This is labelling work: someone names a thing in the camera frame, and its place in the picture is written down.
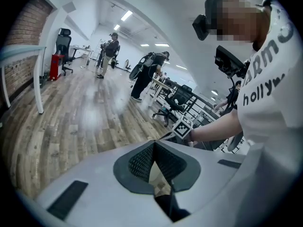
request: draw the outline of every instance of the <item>shoe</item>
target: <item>shoe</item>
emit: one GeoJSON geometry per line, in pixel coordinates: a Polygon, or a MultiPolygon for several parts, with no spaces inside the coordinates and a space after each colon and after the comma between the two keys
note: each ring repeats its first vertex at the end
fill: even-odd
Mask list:
{"type": "Polygon", "coordinates": [[[142,102],[142,99],[140,99],[140,98],[134,98],[134,97],[132,97],[132,99],[135,100],[135,101],[137,101],[137,102],[142,102]]]}

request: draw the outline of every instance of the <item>wood plank flooring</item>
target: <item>wood plank flooring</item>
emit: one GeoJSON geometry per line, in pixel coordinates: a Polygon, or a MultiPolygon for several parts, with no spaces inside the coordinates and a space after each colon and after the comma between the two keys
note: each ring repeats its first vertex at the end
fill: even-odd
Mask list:
{"type": "Polygon", "coordinates": [[[171,128],[163,117],[151,118],[159,106],[130,99],[129,73],[109,67],[105,79],[95,77],[94,61],[74,73],[49,81],[41,91],[44,113],[36,108],[29,87],[12,103],[1,122],[1,153],[13,185],[36,197],[51,181],[85,157],[144,140],[158,139],[171,128]]]}

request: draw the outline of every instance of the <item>ceiling light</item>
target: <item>ceiling light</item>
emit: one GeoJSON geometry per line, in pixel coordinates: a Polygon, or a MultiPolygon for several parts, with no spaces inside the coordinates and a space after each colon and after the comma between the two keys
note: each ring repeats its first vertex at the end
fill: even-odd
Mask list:
{"type": "Polygon", "coordinates": [[[217,90],[212,90],[212,93],[218,96],[218,91],[217,90]]]}
{"type": "Polygon", "coordinates": [[[129,16],[132,15],[132,11],[128,10],[124,15],[123,17],[121,18],[122,21],[125,21],[129,16]]]}
{"type": "Polygon", "coordinates": [[[185,68],[185,67],[183,67],[183,66],[179,66],[179,65],[176,65],[176,66],[178,66],[178,67],[180,67],[180,68],[182,68],[182,69],[187,70],[187,68],[185,68]]]}
{"type": "Polygon", "coordinates": [[[116,25],[116,26],[114,27],[114,30],[117,30],[119,27],[120,27],[120,25],[116,25]]]}
{"type": "Polygon", "coordinates": [[[164,46],[164,47],[169,47],[169,44],[155,44],[155,46],[164,46]]]}

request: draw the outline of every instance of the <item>khaki pants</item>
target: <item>khaki pants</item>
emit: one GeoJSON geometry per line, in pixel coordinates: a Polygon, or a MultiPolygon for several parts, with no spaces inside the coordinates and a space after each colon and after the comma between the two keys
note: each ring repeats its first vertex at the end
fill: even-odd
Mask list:
{"type": "Polygon", "coordinates": [[[108,57],[107,55],[104,55],[103,57],[103,70],[101,75],[105,76],[105,73],[107,71],[107,67],[108,67],[108,62],[110,61],[111,57],[108,57]]]}

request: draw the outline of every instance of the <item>black office chair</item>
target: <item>black office chair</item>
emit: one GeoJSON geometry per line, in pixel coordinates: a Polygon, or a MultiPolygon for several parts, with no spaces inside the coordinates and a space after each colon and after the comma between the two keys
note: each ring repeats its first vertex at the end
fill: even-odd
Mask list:
{"type": "Polygon", "coordinates": [[[184,112],[185,108],[182,106],[186,104],[186,102],[191,99],[192,94],[190,93],[192,89],[186,85],[183,85],[181,87],[178,87],[174,95],[171,97],[165,97],[165,101],[170,105],[169,111],[163,111],[159,109],[157,113],[154,113],[152,117],[154,118],[156,115],[162,115],[164,116],[165,125],[164,127],[167,127],[169,124],[169,116],[173,115],[172,111],[179,111],[184,112]]]}
{"type": "Polygon", "coordinates": [[[66,70],[71,70],[73,73],[73,69],[70,69],[68,67],[65,67],[64,65],[67,62],[72,62],[75,57],[70,57],[68,55],[70,50],[70,43],[71,43],[71,31],[67,28],[61,28],[60,33],[58,34],[57,41],[56,41],[56,53],[59,55],[64,55],[63,61],[62,61],[62,70],[64,71],[64,75],[66,76],[66,70]]]}

